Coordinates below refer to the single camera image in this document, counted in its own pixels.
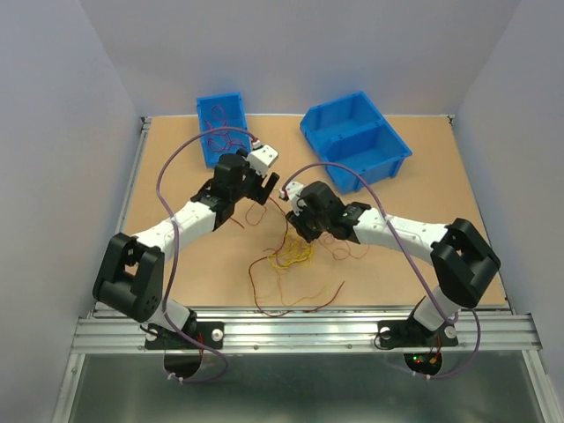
wooden table surface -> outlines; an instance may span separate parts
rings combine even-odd
[[[316,161],[300,133],[300,116],[248,116],[249,130],[264,144],[279,151],[273,170],[280,174],[279,185],[293,171]],[[409,145],[413,155],[405,160],[399,174],[373,185],[390,214],[426,222],[450,223],[456,217],[471,220],[482,233],[484,228],[471,187],[458,154],[446,117],[391,116],[389,122]],[[146,140],[130,201],[124,232],[134,234],[167,217],[155,195],[157,174],[165,160],[184,141],[197,134],[195,116],[156,117]],[[162,192],[174,210],[181,208],[202,184],[211,177],[206,169],[199,142],[187,147],[173,161],[162,184]],[[318,167],[300,175],[299,182],[315,180],[330,184],[325,171]],[[343,196],[343,201],[373,200],[362,190]],[[288,204],[278,201],[288,211]],[[187,306],[252,306],[253,291],[249,282],[249,265],[264,255],[265,249],[277,247],[285,231],[285,221],[269,201],[263,212],[252,203],[240,201],[233,221],[218,231],[189,245],[180,255],[179,269],[172,297]],[[342,290],[332,305],[391,306],[413,305],[424,295],[411,267],[401,253],[381,247],[370,247],[360,259],[335,260],[328,249],[346,248],[332,243],[313,245],[308,267],[296,264],[288,271],[276,272],[262,261],[253,268],[259,304],[265,306],[318,306],[329,301],[341,282]],[[362,256],[367,247],[352,245],[351,252]],[[335,253],[339,258],[345,253]],[[416,263],[431,286],[436,286],[433,268],[418,259]],[[499,278],[491,284],[483,305],[506,304]]]

blue storage bin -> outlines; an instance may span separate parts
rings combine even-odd
[[[399,135],[364,93],[311,108],[300,125],[321,161],[345,165],[368,183],[396,176],[412,155]],[[360,182],[337,167],[326,167],[341,194],[358,191]]]
[[[333,137],[382,119],[366,94],[355,93],[311,108],[300,129],[314,152],[323,153]]]
[[[197,115],[202,132],[222,126],[234,126],[244,130],[247,128],[241,93],[200,97],[197,99]],[[200,144],[207,167],[214,167],[221,154],[237,152],[240,148],[250,152],[249,136],[234,130],[225,130],[202,137]]]

screw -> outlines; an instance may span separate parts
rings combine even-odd
[[[213,339],[215,342],[219,342],[221,339],[223,339],[223,332],[220,329],[212,330],[211,339]]]
[[[450,338],[450,339],[456,338],[455,327],[454,326],[447,326],[446,328],[444,328],[444,334],[447,336],[447,338]]]

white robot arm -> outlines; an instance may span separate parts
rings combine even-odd
[[[433,265],[439,281],[432,292],[436,304],[426,296],[410,318],[401,322],[387,336],[389,339],[382,340],[390,347],[424,345],[445,324],[436,306],[445,316],[454,315],[462,307],[475,308],[500,269],[499,258],[468,220],[456,219],[445,225],[384,217],[368,204],[343,204],[323,182],[307,187],[290,182],[280,191],[280,197],[292,205],[287,220],[308,242],[328,232],[340,240],[404,249],[409,256]]]
[[[253,144],[249,154],[222,155],[213,177],[174,215],[180,249],[223,225],[242,198],[264,204],[278,181],[273,173],[263,186],[277,158],[276,150],[259,143]],[[140,323],[155,323],[172,331],[161,301],[164,266],[173,254],[171,219],[132,236],[115,235],[94,283],[94,298]],[[186,333],[196,328],[196,314],[175,301],[167,301],[167,314]]]

white enclosure wall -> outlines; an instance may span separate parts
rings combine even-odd
[[[508,297],[531,312],[564,402],[564,2],[523,0],[455,133]]]
[[[0,421],[50,421],[138,137],[75,0],[3,2]]]
[[[142,115],[242,91],[303,113],[364,90],[385,113],[454,113],[519,0],[81,0]]]

